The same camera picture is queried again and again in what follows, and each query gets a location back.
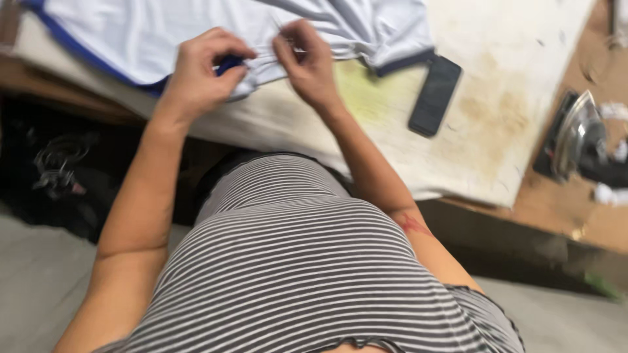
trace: smartphone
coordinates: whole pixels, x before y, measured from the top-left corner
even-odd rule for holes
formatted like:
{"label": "smartphone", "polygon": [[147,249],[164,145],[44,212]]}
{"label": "smartphone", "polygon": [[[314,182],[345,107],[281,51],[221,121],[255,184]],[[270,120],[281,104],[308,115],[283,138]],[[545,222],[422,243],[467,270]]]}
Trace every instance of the smartphone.
{"label": "smartphone", "polygon": [[410,130],[428,137],[438,132],[461,74],[462,69],[456,63],[434,57],[410,116]]}

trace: striped shirt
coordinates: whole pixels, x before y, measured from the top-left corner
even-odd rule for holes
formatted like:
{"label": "striped shirt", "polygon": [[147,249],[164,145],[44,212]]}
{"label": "striped shirt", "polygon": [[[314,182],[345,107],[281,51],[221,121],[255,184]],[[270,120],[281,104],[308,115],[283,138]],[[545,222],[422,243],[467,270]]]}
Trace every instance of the striped shirt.
{"label": "striped shirt", "polygon": [[522,352],[479,292],[441,284],[401,228],[318,163],[271,155],[222,177],[145,316],[98,352]]}

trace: hand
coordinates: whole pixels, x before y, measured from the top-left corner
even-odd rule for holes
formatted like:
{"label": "hand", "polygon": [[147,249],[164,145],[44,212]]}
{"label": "hand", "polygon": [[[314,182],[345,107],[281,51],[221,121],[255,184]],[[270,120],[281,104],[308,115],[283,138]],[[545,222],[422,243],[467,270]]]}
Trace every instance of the hand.
{"label": "hand", "polygon": [[224,103],[247,72],[247,67],[241,65],[217,77],[214,66],[227,54],[246,59],[257,56],[243,40],[222,28],[212,28],[184,41],[179,46],[175,73],[157,104],[154,119],[189,128],[200,115]]}
{"label": "hand", "polygon": [[[288,41],[305,52],[296,53]],[[333,80],[332,51],[305,19],[284,26],[273,48],[296,93],[314,110],[342,106]]]}

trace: yellow stain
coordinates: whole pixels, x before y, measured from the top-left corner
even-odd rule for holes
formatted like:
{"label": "yellow stain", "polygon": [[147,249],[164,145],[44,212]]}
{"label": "yellow stain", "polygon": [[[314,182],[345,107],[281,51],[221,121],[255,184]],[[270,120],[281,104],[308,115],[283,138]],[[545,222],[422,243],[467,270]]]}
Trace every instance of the yellow stain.
{"label": "yellow stain", "polygon": [[423,85],[425,69],[415,66],[379,78],[358,60],[346,60],[335,64],[335,75],[347,109],[356,120],[372,123],[400,111],[410,113]]}

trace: wrist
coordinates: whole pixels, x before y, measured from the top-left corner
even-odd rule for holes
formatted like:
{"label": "wrist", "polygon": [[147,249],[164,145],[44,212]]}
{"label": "wrist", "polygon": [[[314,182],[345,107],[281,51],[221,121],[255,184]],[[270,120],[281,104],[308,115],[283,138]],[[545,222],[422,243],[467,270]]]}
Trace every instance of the wrist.
{"label": "wrist", "polygon": [[187,119],[182,112],[156,109],[146,129],[164,136],[185,138],[191,124],[191,120]]}
{"label": "wrist", "polygon": [[340,99],[326,104],[320,104],[314,107],[314,110],[325,122],[352,119],[351,114]]}

